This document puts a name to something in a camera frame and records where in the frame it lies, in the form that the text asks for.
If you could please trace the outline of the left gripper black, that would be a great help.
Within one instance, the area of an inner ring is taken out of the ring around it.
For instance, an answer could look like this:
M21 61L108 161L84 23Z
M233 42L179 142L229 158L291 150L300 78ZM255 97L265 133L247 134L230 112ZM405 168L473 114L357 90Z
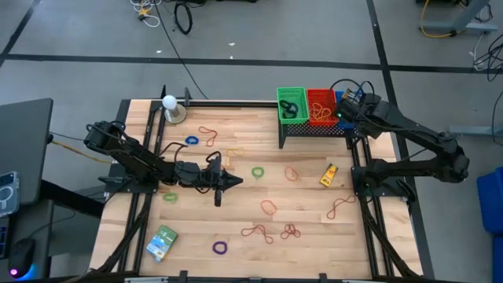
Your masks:
M214 204L222 205L222 195L226 188L240 185L243 178L228 174L220 169L200 169L195 163L176 162L174 172L181 187L194 188L199 193L205 194L210 190L215 191Z

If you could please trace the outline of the blue plastic basket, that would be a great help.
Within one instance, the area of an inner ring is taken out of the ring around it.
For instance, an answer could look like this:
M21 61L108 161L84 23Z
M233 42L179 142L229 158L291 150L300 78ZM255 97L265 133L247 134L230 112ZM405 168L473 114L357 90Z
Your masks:
M343 94L344 94L344 92L342 90L337 90L335 92L337 104L339 104L341 102ZM343 129L343 130L353 130L354 129L353 123L344 122L341 119L339 119L339 122L336 125L338 126L338 128Z

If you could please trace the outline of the red plastic basket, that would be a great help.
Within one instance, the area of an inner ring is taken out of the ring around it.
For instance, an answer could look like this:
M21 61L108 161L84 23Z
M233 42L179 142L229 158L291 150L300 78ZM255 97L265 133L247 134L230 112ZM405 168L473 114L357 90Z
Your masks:
M330 127L335 126L339 120L334 113L336 108L336 96L334 90L330 89L308 89L307 90L307 102L309 110L309 124L312 127ZM332 111L332 115L329 119L316 121L310 116L311 105L317 102Z

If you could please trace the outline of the green plastic basket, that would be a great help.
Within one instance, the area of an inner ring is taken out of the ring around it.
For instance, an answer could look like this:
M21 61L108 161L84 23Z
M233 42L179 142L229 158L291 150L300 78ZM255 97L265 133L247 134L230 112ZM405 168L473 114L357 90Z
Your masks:
M283 109L279 105L279 100L286 100L295 103L298 106L298 114L295 119L284 119L282 117ZM277 106L278 116L282 125L301 124L309 119L309 110L307 107L307 92L303 87L279 87L277 88Z

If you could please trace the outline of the grey desk foot bar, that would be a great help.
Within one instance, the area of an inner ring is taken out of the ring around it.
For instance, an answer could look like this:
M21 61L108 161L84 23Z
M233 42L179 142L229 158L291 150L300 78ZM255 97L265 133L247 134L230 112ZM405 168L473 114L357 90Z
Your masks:
M503 127L489 126L450 126L449 131L453 134L490 137L503 137Z

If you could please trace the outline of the grey side desk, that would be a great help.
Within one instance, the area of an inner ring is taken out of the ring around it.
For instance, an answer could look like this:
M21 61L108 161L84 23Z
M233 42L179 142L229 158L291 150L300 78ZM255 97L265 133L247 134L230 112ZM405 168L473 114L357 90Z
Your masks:
M16 172L20 202L39 199L53 100L0 105L0 175Z

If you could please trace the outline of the black perforated metal shelf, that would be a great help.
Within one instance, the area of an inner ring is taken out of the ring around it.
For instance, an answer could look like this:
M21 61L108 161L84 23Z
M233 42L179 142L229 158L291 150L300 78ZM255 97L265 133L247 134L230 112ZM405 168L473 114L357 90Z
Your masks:
M308 122L298 124L281 124L278 122L278 147L284 148L286 139L293 138L344 138L347 149L352 149L355 142L359 142L363 135L355 128L340 127L337 123L332 126L311 126Z

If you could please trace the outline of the red rubber band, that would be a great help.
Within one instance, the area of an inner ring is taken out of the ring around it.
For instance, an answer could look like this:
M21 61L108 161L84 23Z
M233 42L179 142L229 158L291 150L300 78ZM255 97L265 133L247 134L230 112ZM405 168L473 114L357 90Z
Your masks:
M284 231L281 232L280 237L283 240L288 239L290 236L300 237L301 232L296 228L293 223L286 224L284 227Z
M207 147L212 147L214 145L214 143L215 143L216 137L218 136L218 132L216 130L206 128L204 126L200 126L198 128L198 131L201 134L209 134L209 138L206 141L206 146Z
M355 201L356 201L355 195L350 195L347 198L337 198L336 200L333 201L331 210L326 213L326 218L330 220L335 219L337 208L341 204L352 204Z
M261 234L264 237L264 241L267 244L273 244L274 243L274 239L266 232L266 228L262 224L258 224L256 226L253 226L253 227L250 227L250 228L243 228L240 231L240 234L243 237L251 236L254 233Z

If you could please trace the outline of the small yellow crayon box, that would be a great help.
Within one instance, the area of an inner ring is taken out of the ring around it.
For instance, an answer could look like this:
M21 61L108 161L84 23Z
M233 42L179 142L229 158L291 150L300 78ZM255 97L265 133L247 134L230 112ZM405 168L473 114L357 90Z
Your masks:
M338 167L335 164L328 165L324 174L321 176L320 183L324 187L330 187L337 171Z

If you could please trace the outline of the green blue supply box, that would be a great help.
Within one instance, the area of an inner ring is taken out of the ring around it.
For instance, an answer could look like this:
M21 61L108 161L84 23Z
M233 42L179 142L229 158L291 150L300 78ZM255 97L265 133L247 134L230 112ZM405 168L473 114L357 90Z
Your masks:
M167 226L161 225L148 243L146 251L156 262L160 263L177 239L178 234L176 232Z

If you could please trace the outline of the white bulb brass lamp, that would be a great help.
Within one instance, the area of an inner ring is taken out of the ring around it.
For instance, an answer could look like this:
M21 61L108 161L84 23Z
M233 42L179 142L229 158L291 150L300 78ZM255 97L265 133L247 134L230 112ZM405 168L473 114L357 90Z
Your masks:
M179 124L185 121L186 109L174 96L167 95L162 99L164 118L168 123Z

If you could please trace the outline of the blue storage bin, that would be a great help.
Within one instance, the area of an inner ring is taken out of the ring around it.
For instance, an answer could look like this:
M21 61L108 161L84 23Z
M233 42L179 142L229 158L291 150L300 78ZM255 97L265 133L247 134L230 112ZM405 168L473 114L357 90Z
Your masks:
M483 227L493 238L492 282L503 283L503 167L476 180Z

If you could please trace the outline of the black computer mouse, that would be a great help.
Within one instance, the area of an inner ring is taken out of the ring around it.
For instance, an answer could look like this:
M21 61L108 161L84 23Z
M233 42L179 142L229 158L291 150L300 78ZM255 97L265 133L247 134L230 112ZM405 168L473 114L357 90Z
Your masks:
M12 278L21 278L31 269L35 253L35 240L24 238L13 246L9 255L8 271Z

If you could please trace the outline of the clear phone case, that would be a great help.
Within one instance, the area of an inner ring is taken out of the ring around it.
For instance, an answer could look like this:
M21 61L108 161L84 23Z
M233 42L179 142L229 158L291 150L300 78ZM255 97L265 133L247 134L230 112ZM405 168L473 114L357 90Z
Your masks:
M16 171L0 175L0 218L18 211L20 206L20 177Z

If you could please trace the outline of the grey desk frame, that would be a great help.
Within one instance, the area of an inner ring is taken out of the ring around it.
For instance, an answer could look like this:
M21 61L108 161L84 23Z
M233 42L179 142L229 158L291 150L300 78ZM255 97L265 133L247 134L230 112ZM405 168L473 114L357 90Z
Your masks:
M435 0L417 0L418 3L423 4L418 29L428 38L450 38L459 35L463 31L488 34L498 30L494 24L474 22L475 17L490 4L490 0L468 0L468 4L461 13L451 21L426 21L426 11L431 1Z

